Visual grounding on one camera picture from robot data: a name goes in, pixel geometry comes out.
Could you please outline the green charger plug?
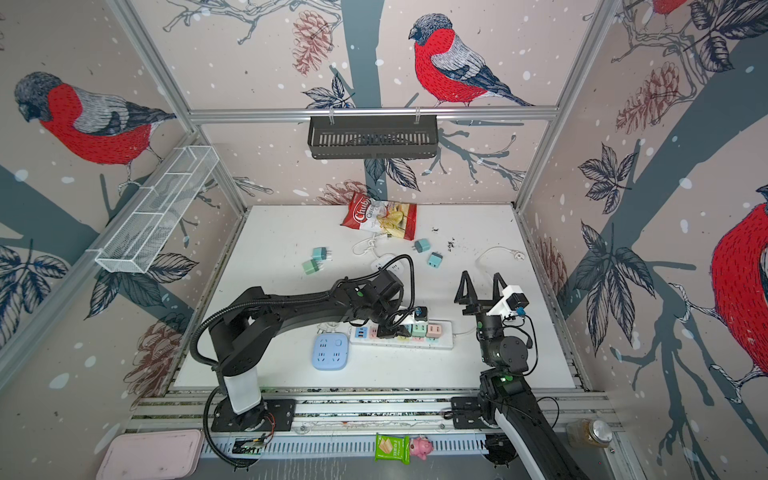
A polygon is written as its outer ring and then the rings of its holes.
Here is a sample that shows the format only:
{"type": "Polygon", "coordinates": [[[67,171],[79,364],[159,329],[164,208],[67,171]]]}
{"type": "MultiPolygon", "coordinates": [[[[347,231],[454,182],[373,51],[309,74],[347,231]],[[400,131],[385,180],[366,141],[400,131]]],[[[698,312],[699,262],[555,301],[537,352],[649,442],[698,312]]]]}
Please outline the green charger plug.
{"type": "Polygon", "coordinates": [[[302,270],[305,275],[312,275],[319,272],[322,269],[322,264],[315,260],[310,259],[301,264],[302,270]]]}
{"type": "Polygon", "coordinates": [[[426,323],[415,323],[411,325],[411,335],[417,338],[424,338],[427,334],[428,325],[426,323]]]}

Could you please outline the long white pastel power strip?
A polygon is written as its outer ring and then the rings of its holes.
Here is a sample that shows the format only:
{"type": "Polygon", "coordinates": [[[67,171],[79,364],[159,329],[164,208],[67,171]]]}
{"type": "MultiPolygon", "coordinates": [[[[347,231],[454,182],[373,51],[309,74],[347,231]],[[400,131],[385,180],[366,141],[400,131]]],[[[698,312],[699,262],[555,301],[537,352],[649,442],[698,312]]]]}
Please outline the long white pastel power strip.
{"type": "Polygon", "coordinates": [[[451,350],[454,346],[453,324],[450,321],[435,320],[426,323],[439,323],[442,326],[442,336],[437,339],[401,337],[399,335],[391,338],[380,338],[378,336],[378,327],[376,324],[370,324],[362,327],[351,326],[347,330],[349,342],[353,345],[365,345],[376,347],[392,348],[413,348],[413,349],[432,349],[432,350],[451,350]]]}

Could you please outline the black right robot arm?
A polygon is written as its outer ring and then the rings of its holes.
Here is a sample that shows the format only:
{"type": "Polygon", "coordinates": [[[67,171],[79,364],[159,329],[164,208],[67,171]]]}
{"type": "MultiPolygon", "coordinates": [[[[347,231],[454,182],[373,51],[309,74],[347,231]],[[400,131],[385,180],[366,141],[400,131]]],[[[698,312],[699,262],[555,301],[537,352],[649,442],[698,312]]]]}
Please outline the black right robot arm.
{"type": "Polygon", "coordinates": [[[523,330],[529,301],[522,289],[506,284],[496,273],[492,297],[482,299],[469,272],[463,271],[454,302],[463,307],[463,315],[475,318],[475,337],[488,369],[480,373],[476,395],[450,400],[453,427],[500,429],[505,439],[500,434],[486,439],[492,461],[507,464],[520,459],[532,479],[585,479],[586,473],[558,439],[526,381],[537,366],[529,362],[529,354],[538,352],[538,338],[534,330],[523,330]]]}

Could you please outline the pink charger plug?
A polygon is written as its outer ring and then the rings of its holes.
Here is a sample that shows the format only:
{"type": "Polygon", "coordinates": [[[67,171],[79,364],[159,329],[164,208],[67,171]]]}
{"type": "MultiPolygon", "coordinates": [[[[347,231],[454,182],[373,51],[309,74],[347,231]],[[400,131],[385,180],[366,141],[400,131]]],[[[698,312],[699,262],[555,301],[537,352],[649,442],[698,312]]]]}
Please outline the pink charger plug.
{"type": "Polygon", "coordinates": [[[442,326],[439,323],[429,323],[427,325],[426,337],[437,339],[442,336],[442,326]]]}

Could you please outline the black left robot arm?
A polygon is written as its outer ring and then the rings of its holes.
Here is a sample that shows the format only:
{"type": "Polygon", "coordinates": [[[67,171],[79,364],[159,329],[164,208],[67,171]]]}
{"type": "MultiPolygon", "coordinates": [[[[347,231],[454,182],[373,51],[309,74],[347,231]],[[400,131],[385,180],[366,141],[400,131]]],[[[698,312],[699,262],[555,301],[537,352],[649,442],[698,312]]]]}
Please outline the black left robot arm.
{"type": "Polygon", "coordinates": [[[396,334],[415,309],[413,258],[400,254],[373,273],[337,280],[324,291],[296,295],[246,289],[230,305],[203,320],[191,336],[189,353],[216,375],[203,410],[203,427],[216,433],[260,429],[288,431],[293,400],[267,401],[257,367],[274,338],[321,323],[378,326],[396,334]]]}

